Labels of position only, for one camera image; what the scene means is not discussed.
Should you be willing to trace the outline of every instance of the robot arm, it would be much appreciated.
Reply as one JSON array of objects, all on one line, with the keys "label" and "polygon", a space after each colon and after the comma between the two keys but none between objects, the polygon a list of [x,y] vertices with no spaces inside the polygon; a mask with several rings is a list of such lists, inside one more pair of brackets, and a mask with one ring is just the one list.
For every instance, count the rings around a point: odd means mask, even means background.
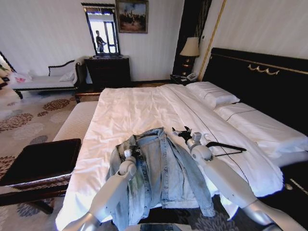
[{"label": "robot arm", "polygon": [[284,231],[305,230],[286,213],[259,201],[249,184],[225,162],[213,156],[208,147],[201,145],[200,138],[201,134],[195,132],[190,139],[186,140],[191,156],[228,200],[242,208],[253,221],[261,225],[275,223]]},{"label": "robot arm", "polygon": [[130,150],[125,150],[125,161],[116,172],[101,187],[93,198],[89,211],[81,218],[69,223],[63,231],[94,231],[101,221],[109,216],[116,208],[121,197],[127,190],[128,181],[136,173],[136,159]]}]

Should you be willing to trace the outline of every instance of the mirror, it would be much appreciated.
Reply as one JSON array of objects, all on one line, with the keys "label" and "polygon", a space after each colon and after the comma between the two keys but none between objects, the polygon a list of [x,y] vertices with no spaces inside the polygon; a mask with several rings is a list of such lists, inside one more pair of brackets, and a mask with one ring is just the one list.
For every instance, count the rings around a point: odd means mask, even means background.
[{"label": "mirror", "polygon": [[82,3],[96,55],[119,55],[115,5]]}]

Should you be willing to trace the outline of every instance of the lamp shade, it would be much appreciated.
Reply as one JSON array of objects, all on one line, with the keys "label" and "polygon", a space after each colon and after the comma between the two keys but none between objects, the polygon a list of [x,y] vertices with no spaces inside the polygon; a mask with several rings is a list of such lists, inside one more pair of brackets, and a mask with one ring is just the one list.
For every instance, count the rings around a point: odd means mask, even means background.
[{"label": "lamp shade", "polygon": [[199,56],[199,38],[190,37],[187,38],[186,44],[181,51],[182,56]]}]

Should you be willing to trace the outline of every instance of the dresser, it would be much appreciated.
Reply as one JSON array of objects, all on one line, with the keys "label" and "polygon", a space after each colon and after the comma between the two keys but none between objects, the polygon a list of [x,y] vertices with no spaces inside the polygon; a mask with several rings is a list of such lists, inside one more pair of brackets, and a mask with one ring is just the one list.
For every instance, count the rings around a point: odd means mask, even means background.
[{"label": "dresser", "polygon": [[95,56],[85,62],[95,89],[130,86],[128,56]]}]

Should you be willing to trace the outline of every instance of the picture frame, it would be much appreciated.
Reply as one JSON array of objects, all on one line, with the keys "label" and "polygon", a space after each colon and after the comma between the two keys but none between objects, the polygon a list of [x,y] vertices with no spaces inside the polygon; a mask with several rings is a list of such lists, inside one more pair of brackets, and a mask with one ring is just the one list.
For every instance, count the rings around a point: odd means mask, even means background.
[{"label": "picture frame", "polygon": [[116,0],[119,33],[148,33],[148,1]]}]

